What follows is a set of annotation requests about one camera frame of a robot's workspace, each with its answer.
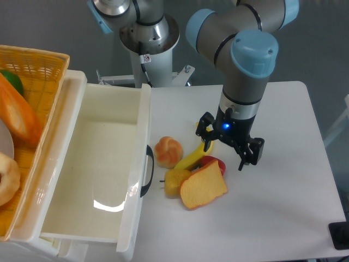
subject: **yellow basket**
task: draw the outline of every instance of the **yellow basket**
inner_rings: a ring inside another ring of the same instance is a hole
[[[18,219],[19,209],[28,193],[68,65],[69,56],[62,53],[0,45],[0,70],[7,69],[20,77],[24,98],[44,127],[37,147],[27,145],[12,135],[14,159],[21,171],[21,185],[12,199],[0,206],[0,241],[6,241],[10,237]]]

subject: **blue light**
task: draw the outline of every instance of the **blue light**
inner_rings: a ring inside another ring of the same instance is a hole
[[[230,124],[227,124],[227,123],[223,124],[223,129],[227,130],[228,128],[230,128]]]

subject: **donut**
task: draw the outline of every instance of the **donut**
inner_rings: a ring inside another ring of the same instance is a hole
[[[20,169],[17,162],[0,152],[0,206],[13,198],[20,187]]]
[[[182,158],[183,148],[177,140],[164,136],[155,145],[154,155],[158,166],[172,169]]]

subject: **white plate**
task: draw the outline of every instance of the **white plate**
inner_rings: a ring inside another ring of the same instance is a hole
[[[15,155],[15,149],[13,147],[13,140],[7,126],[0,119],[0,152],[6,154],[10,158]]]

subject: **plastic fruit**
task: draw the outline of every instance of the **plastic fruit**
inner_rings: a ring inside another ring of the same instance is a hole
[[[225,172],[225,169],[226,169],[224,162],[222,160],[220,160],[218,158],[215,158],[215,157],[212,157],[212,156],[203,156],[200,159],[199,167],[202,167],[202,166],[208,164],[209,162],[211,162],[213,160],[218,160],[219,169],[220,169],[222,175],[224,175],[224,172]]]
[[[165,194],[168,196],[179,195],[179,186],[191,176],[189,170],[171,169],[165,174]]]
[[[210,154],[213,147],[213,141],[210,142],[208,150],[205,152],[203,150],[204,143],[201,142],[200,145],[187,157],[183,158],[181,161],[174,166],[174,169],[186,169],[189,171],[194,170],[199,164],[203,156]]]
[[[23,89],[23,84],[21,79],[19,78],[18,75],[10,72],[9,70],[3,69],[0,70],[0,73],[5,76],[7,81],[10,82],[10,84],[19,92],[21,96],[24,95],[24,89]]]

